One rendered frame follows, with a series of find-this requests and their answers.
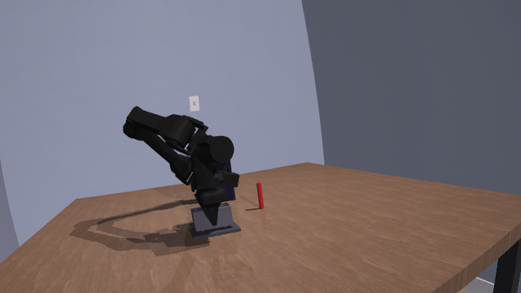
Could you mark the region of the red peg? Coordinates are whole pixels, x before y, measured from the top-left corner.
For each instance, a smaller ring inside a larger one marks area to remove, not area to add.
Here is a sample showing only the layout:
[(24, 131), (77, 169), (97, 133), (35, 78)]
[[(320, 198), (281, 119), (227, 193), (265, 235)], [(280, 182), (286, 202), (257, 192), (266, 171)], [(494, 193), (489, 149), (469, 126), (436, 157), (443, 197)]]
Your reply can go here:
[(261, 183), (258, 182), (256, 184), (256, 186), (257, 186), (257, 194), (258, 194), (259, 206), (260, 206), (260, 209), (262, 209), (262, 208), (265, 208), (265, 207), (264, 207)]

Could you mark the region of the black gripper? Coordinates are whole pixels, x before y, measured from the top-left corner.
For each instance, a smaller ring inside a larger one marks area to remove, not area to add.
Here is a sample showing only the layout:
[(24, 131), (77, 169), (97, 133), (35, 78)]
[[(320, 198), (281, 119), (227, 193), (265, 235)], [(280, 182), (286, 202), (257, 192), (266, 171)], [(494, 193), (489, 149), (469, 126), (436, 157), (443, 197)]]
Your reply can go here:
[(191, 164), (194, 176), (194, 181), (190, 184), (192, 192), (197, 191), (194, 196), (199, 206), (211, 224), (217, 225), (218, 208), (221, 202), (229, 200), (228, 192), (220, 187), (220, 182), (214, 181), (217, 165), (209, 162)]

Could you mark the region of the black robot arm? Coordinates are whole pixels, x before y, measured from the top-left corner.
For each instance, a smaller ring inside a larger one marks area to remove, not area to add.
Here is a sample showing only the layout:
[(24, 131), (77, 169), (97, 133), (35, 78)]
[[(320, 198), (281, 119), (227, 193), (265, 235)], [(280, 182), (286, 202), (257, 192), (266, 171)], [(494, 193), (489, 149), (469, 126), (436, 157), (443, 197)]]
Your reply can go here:
[[(196, 133), (195, 128), (198, 129)], [(159, 116), (138, 106), (133, 107), (123, 125), (126, 136), (144, 141), (167, 160), (175, 177), (187, 186), (194, 181), (191, 163), (223, 164), (234, 154), (234, 145), (228, 137), (207, 135), (207, 129), (208, 126), (193, 117), (175, 114)], [(185, 150), (187, 143), (189, 145)], [(175, 150), (187, 156), (179, 155)], [(214, 181), (238, 187), (239, 175), (232, 173), (230, 168), (223, 168), (222, 171), (215, 170)]]

